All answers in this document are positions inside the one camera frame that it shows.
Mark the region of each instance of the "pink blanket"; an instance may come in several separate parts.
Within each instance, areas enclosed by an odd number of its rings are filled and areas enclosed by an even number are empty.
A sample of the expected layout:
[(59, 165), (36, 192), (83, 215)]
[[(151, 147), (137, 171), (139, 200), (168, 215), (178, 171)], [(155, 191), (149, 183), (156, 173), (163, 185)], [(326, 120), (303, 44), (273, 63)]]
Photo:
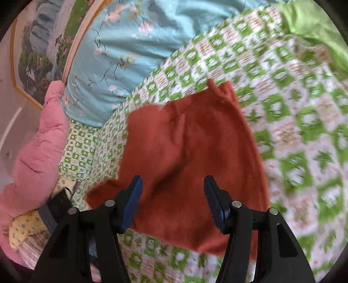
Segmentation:
[(57, 182), (58, 165), (69, 133), (69, 119), (61, 105), (65, 85), (51, 82), (33, 140), (19, 152), (12, 177), (0, 195), (0, 246), (8, 258), (22, 264), (18, 251), (10, 248), (8, 227), (18, 215), (42, 206)]

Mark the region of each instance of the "red garment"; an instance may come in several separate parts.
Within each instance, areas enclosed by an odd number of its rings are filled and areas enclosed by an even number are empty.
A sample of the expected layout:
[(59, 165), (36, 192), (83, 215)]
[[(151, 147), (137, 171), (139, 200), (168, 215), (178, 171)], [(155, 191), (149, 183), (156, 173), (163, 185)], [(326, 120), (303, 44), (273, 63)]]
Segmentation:
[[(134, 175), (143, 194), (134, 217), (138, 232), (175, 246), (224, 256), (228, 236), (214, 225), (203, 191), (213, 175), (232, 199), (266, 211), (269, 191), (253, 135), (229, 82), (164, 106), (149, 105), (128, 117), (128, 138), (119, 179), (87, 196), (92, 208), (113, 199)], [(253, 238), (252, 258), (257, 241)]]

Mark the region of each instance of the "blue cloth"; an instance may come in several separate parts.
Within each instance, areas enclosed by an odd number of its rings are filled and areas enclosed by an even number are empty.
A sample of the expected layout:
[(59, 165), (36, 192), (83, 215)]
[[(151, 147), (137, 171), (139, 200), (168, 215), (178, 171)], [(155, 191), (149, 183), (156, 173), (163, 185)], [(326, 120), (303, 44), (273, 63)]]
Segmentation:
[(62, 104), (101, 127), (158, 65), (198, 33), (247, 8), (277, 0), (123, 0), (95, 18), (75, 55)]

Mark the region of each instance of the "green fabric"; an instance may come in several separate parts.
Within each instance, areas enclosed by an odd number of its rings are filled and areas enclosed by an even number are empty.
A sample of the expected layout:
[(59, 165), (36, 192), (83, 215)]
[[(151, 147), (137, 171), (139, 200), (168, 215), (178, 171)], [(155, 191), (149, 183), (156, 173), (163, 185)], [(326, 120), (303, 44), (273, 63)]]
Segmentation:
[(325, 11), (313, 0), (297, 0), (278, 5), (283, 22), (291, 33), (329, 47), (333, 64), (348, 74), (348, 47)]

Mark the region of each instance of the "white wall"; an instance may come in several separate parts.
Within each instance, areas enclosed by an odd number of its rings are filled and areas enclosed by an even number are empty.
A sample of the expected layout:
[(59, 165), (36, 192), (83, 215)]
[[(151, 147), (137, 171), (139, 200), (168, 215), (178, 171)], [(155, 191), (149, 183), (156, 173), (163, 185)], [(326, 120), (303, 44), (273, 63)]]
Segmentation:
[(39, 126), (41, 111), (13, 87), (10, 64), (11, 29), (0, 42), (0, 191), (19, 149), (28, 143)]

